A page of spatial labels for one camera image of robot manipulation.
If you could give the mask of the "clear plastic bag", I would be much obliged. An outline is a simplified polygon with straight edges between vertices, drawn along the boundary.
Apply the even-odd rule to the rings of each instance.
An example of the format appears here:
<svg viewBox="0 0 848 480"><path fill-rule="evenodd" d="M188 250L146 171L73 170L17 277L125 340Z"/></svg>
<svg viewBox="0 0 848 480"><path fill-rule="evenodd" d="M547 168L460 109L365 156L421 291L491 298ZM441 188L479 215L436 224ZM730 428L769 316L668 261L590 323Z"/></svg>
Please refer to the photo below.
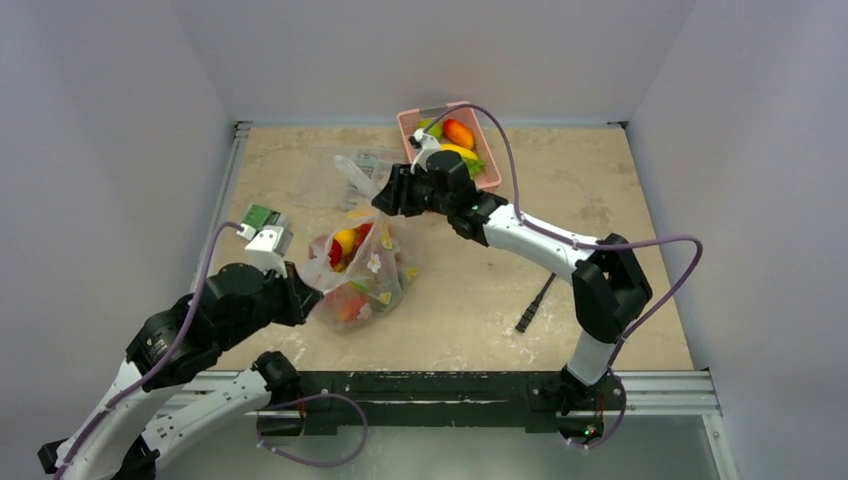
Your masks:
<svg viewBox="0 0 848 480"><path fill-rule="evenodd" d="M368 192L368 178L355 166L351 170L351 180L363 194ZM349 210L335 230L315 238L303 267L304 281L324 294L312 315L338 331L390 314L419 274L407 225L372 207L374 196ZM334 234L343 229L357 233L358 245L350 256L343 256L333 241Z"/></svg>

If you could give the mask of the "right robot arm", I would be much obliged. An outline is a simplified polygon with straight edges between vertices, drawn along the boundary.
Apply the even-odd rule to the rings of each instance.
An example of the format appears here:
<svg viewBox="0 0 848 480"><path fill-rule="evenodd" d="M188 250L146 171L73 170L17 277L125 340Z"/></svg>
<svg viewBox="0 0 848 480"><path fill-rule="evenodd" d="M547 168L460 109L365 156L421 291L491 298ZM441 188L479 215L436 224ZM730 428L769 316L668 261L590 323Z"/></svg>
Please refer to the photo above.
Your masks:
<svg viewBox="0 0 848 480"><path fill-rule="evenodd" d="M424 167L393 165L371 203L390 216L441 214L460 237L513 253L566 281L582 332L553 396L564 414L594 406L616 346L653 297L625 238L533 226L506 198L478 189L452 152L431 155Z"/></svg>

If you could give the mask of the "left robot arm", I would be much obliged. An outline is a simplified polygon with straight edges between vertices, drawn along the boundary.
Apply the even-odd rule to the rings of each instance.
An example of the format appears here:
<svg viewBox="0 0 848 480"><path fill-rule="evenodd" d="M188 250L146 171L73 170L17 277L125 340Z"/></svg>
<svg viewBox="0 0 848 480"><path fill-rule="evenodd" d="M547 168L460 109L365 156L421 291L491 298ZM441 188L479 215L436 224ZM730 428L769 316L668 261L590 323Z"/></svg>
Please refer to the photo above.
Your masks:
<svg viewBox="0 0 848 480"><path fill-rule="evenodd" d="M40 447L43 471L54 479L153 479L237 415L266 405L289 407L302 394L300 375L282 353L268 351L200 402L156 415L224 352L270 324L304 324L322 298L291 262L267 272L244 263L223 267L145 321L86 423L71 437Z"/></svg>

